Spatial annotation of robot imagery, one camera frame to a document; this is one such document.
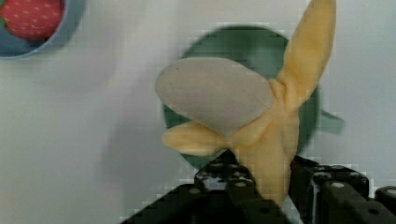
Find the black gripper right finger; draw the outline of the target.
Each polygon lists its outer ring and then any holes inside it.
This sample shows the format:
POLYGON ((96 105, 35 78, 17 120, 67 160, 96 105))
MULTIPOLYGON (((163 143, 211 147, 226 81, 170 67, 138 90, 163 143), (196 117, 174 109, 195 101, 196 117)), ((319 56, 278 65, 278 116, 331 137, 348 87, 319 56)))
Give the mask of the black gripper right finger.
POLYGON ((296 156, 289 196, 304 224, 396 224, 395 188, 369 196, 366 175, 342 165, 322 165, 296 156))

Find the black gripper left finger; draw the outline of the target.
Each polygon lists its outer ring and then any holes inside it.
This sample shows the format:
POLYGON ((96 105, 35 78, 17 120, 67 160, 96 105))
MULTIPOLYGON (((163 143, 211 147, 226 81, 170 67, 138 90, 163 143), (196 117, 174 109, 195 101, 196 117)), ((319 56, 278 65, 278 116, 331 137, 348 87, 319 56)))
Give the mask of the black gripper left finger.
POLYGON ((192 184, 172 189, 121 224, 291 224, 256 190, 248 168, 226 150, 202 167, 192 184))

